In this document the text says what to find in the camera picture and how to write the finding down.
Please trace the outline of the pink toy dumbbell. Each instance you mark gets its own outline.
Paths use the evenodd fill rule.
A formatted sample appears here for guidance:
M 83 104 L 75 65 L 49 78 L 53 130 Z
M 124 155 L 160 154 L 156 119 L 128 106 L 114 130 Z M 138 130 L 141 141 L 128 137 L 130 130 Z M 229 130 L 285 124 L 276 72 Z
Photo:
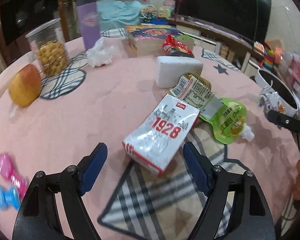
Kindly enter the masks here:
M 20 200 L 23 200 L 29 185 L 28 180 L 17 172 L 8 153 L 0 154 L 0 175 L 12 183 L 19 193 Z

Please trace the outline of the wooden sliding door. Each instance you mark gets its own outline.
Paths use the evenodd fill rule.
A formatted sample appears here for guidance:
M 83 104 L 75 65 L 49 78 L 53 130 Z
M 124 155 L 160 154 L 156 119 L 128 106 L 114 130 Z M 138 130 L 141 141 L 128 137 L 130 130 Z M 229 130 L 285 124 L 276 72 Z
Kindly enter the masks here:
M 5 46 L 24 37 L 36 27 L 55 18 L 61 19 L 65 39 L 67 29 L 66 4 L 71 0 L 0 0 L 0 42 Z

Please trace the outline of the ferris wheel toy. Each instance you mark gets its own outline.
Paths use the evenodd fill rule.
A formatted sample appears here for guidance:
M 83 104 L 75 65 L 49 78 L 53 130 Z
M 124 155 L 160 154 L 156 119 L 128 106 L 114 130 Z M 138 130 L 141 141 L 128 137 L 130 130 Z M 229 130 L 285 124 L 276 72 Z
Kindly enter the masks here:
M 157 17 L 157 9 L 151 4 L 140 8 L 140 17 L 144 23 L 151 23 Z

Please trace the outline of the silver wrapper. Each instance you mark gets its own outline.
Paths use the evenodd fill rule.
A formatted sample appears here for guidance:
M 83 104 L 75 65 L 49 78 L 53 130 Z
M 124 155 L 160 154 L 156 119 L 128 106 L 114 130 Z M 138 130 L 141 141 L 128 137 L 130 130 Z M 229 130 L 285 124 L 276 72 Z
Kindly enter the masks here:
M 259 94 L 259 107 L 267 114 L 270 110 L 285 113 L 285 106 L 281 101 L 278 92 L 273 92 L 271 87 L 264 87 Z

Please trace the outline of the white 1928 milk carton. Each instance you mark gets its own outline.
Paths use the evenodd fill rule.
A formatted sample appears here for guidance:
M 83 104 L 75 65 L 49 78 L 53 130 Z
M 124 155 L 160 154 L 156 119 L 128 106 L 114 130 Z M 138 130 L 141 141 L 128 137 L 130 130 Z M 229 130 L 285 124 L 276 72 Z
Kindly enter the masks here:
M 122 142 L 128 156 L 163 174 L 199 116 L 195 107 L 165 95 L 146 120 Z

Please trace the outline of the white tissue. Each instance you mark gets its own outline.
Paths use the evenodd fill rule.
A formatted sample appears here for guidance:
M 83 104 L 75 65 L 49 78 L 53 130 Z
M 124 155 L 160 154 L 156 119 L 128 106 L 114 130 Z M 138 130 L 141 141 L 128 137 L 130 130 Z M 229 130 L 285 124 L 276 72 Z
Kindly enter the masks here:
M 107 45 L 104 37 L 101 37 L 87 50 L 87 62 L 93 68 L 106 66 L 111 64 L 114 54 L 115 47 Z

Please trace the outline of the gold green label wrapper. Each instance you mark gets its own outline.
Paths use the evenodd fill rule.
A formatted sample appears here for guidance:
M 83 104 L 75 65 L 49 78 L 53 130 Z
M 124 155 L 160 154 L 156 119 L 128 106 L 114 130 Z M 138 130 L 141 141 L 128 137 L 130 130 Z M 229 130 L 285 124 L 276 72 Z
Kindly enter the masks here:
M 169 93 L 179 100 L 202 110 L 211 100 L 211 83 L 193 73 L 183 74 Z

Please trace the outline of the green spout pouch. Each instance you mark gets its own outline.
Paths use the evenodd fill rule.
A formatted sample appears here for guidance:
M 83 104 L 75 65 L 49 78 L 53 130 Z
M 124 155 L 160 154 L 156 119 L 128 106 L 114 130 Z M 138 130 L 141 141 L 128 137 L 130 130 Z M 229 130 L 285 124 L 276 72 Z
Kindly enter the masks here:
M 231 98 L 219 99 L 214 96 L 200 110 L 200 117 L 212 126 L 215 139 L 222 144 L 232 144 L 237 137 L 251 142 L 255 137 L 246 124 L 245 105 Z

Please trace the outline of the pink table cloth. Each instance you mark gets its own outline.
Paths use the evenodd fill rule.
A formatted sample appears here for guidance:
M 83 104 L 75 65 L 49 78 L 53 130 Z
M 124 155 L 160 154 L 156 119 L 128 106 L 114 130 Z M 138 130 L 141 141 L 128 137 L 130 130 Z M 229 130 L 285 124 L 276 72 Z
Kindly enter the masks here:
M 0 75 L 0 154 L 9 153 L 17 170 L 29 179 L 42 170 L 57 173 L 89 155 L 99 142 L 108 146 L 107 161 L 92 190 L 83 197 L 93 222 L 105 210 L 130 161 L 122 140 L 134 131 L 164 97 L 156 86 L 153 57 L 129 57 L 125 38 L 108 38 L 119 53 L 112 64 L 92 68 L 85 66 L 85 81 L 73 92 L 54 100 L 37 99 L 24 109 L 13 111 L 6 91 L 8 80 L 29 58 L 22 57 Z M 223 146 L 212 135 L 211 126 L 199 121 L 187 139 L 214 164 L 234 172 L 251 169 L 265 194 L 274 220 L 278 220 L 291 196 L 298 175 L 296 164 L 300 151 L 286 129 L 269 122 L 258 107 L 260 87 L 242 72 L 206 58 L 200 47 L 194 48 L 202 61 L 202 77 L 211 82 L 220 98 L 243 103 L 247 123 L 255 137 L 252 142 L 237 138 Z M 132 196 L 138 209 L 151 215 L 116 223 L 111 230 L 95 224 L 103 239 L 127 239 L 120 229 L 141 233 L 147 229 L 154 239 L 185 239 L 199 217 L 205 196 L 194 190 L 180 154 L 162 176 L 155 176 L 140 166 L 133 166 L 115 200 L 112 213 L 121 216 L 121 207 L 131 215 Z M 0 175 L 0 185 L 10 186 Z

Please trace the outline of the white foam block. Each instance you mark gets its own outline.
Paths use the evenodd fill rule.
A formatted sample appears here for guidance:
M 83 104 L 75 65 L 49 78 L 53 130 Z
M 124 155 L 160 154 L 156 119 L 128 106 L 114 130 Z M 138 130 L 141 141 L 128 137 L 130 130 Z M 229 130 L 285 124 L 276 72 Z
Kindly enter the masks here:
M 154 79 L 158 88 L 176 85 L 185 73 L 200 75 L 203 63 L 191 57 L 159 56 L 155 67 Z

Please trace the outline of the white round trash bin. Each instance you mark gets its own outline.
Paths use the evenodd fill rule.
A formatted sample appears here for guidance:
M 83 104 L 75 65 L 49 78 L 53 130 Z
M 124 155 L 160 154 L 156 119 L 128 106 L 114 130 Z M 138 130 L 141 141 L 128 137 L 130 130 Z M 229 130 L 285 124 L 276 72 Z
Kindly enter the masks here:
M 271 92 L 277 92 L 281 98 L 281 102 L 285 107 L 285 115 L 294 117 L 298 110 L 295 96 L 292 91 L 274 74 L 266 69 L 259 69 L 255 81 L 262 89 L 268 88 Z

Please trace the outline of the blue toy dumbbell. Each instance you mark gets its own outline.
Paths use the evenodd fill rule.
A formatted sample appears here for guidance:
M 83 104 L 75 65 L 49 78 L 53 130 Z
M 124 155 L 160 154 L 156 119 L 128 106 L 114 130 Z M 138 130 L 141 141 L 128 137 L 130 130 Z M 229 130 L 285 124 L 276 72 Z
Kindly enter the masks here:
M 2 186 L 0 186 L 0 209 L 6 210 L 10 206 L 16 210 L 19 210 L 19 193 L 14 187 L 4 190 Z

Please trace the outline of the white tv cabinet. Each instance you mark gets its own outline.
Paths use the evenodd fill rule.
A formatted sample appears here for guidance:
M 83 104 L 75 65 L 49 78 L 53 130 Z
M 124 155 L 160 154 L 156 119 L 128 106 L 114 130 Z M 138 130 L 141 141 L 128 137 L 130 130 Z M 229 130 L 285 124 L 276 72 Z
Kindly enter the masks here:
M 172 24 L 193 38 L 195 45 L 203 48 L 204 57 L 216 59 L 227 66 L 232 64 L 235 70 L 240 70 L 248 77 L 257 74 L 263 54 L 244 39 L 218 28 L 203 26 L 182 18 L 173 19 Z

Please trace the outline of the red snack packet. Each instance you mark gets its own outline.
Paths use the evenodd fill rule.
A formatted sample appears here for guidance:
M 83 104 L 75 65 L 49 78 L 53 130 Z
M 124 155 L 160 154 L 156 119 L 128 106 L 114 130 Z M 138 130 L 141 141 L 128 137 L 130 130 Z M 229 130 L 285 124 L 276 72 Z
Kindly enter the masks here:
M 194 58 L 194 54 L 188 46 L 176 40 L 171 34 L 166 36 L 162 48 L 166 56 L 190 57 Z

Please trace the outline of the large black television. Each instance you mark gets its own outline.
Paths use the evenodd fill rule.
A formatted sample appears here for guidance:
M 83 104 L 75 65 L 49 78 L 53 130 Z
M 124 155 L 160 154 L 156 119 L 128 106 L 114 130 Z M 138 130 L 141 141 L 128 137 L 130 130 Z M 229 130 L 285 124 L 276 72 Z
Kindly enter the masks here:
M 232 31 L 248 41 L 263 43 L 271 0 L 176 0 L 175 13 Z

